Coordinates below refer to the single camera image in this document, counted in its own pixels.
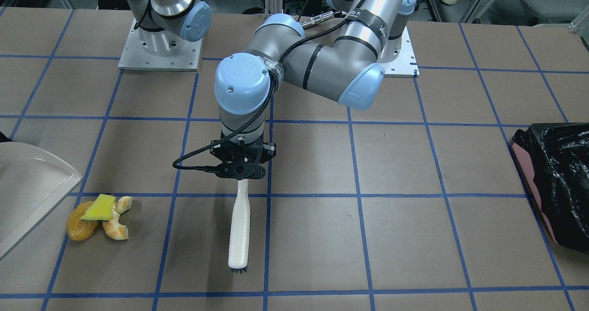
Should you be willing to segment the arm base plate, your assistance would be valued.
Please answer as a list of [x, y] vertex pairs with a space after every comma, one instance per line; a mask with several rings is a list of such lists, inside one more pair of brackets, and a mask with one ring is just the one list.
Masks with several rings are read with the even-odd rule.
[[377, 63], [383, 68], [387, 78], [417, 78], [420, 76], [407, 27], [404, 28], [400, 38], [387, 41]]
[[120, 70], [198, 71], [202, 39], [188, 42], [167, 30], [147, 32], [134, 26], [135, 19], [119, 59]]

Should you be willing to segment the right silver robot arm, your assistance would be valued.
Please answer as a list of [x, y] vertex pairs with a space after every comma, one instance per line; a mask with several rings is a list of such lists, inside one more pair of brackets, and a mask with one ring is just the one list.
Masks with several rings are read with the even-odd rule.
[[147, 52], [167, 56], [183, 43], [204, 38], [212, 8], [203, 0], [127, 0], [134, 14], [133, 32]]

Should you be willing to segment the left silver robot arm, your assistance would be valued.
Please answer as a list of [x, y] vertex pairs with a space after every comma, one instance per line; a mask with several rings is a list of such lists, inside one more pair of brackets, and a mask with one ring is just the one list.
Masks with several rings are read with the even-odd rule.
[[403, 34], [416, 0], [328, 0], [346, 13], [332, 45], [307, 38], [291, 16], [269, 16], [244, 51], [223, 59], [215, 72], [221, 140], [207, 150], [221, 160], [207, 173], [226, 179], [262, 179], [276, 146], [263, 140], [271, 95], [282, 82], [358, 110], [370, 107], [385, 76], [409, 76]]

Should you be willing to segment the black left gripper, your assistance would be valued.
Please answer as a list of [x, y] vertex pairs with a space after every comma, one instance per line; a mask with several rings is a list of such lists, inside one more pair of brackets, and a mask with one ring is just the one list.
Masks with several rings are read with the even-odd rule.
[[263, 179], [266, 169], [262, 166], [276, 156], [276, 144], [265, 143], [263, 136], [245, 144], [225, 141], [210, 150], [221, 164], [210, 167], [210, 172], [224, 179]]

